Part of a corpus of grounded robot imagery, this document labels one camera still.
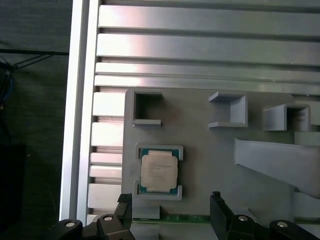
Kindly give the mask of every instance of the metal frame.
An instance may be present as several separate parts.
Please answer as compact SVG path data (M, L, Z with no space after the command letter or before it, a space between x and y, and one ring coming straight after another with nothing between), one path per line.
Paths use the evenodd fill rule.
M88 187L90 183L90 153L93 120L94 79L96 67L96 49L98 35L98 13L100 0L90 0L87 31L87 46L85 56L84 93L82 104L82 123L80 139L78 202L76 218L87 222L88 215Z
M90 0L73 1L59 220L77 217L82 101Z

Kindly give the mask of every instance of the gray plastic bracket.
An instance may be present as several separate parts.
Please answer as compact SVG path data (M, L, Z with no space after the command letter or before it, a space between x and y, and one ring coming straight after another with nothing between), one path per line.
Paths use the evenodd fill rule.
M159 224L132 223L130 230L137 240L159 240Z
M320 147L235 138L235 164L297 187L320 199Z
M160 206L134 206L133 219L160 219Z
M310 106L288 103L263 110L264 131L307 132L310 129Z
M139 193L140 180L133 183L133 197L141 200L171 200L181 201L182 199L182 186L178 185L178 192L176 195L167 193Z
M131 123L133 125L145 125L145 126L160 126L162 121L160 119L148 119L148 105L154 101L161 101L163 95L160 91L135 91L131 92L131 102L132 102L132 114Z
M217 91L215 94L209 97L209 102L226 105L224 106L224 113L217 115L216 121L209 123L209 128L248 127L248 100L246 95L237 93L223 93Z

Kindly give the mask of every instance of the square slot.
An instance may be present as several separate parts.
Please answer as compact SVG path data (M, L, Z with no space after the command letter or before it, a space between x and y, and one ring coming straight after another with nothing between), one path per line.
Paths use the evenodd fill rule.
M134 93L133 124L161 126L162 114L164 114L164 102L161 92Z
M288 103L263 110L264 131L306 132L310 129L310 107Z
M288 106L286 109L286 129L288 131L303 132L309 130L309 107Z
M246 95L216 92L209 97L209 102L215 107L214 121L209 123L209 128L246 128L248 126Z

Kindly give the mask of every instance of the dark background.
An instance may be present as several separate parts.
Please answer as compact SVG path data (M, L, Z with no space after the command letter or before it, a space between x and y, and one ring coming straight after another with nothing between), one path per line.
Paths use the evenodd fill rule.
M1 0L0 48L68 52L71 17L72 0ZM10 63L34 57L1 56ZM14 74L4 120L13 142L26 144L28 157L21 221L1 240L33 239L58 220L68 61L54 56Z

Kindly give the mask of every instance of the black cable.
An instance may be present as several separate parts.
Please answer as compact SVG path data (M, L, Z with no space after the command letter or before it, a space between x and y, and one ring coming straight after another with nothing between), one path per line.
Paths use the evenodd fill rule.
M29 58L29 59L27 59L27 60L17 62L17 63L15 63L14 65L23 64L23 63L25 63L25 62L29 62L29 61L31 61L31 60L38 59L38 58L43 57L43 56L44 56L44 55L35 56L35 57Z
M69 52L63 51L32 51L0 48L0 54L27 54L27 55L53 55L53 56L69 56Z
M23 68L28 67L28 66L30 66L30 65L32 65L32 64L36 64L36 63L38 63L38 62L41 62L41 61L46 60L46 59L48 59L48 58L51 58L52 56L53 56L53 55L46 56L46 57L44 57L44 58L41 58L41 59L39 59L39 60L37 60L37 61L33 61L33 62L28 63L28 64L23 65L23 66L16 66L16 69L17 69L17 70L18 70L18 69L23 69Z
M6 64L10 65L10 63L3 56L0 55L0 58L2 58Z

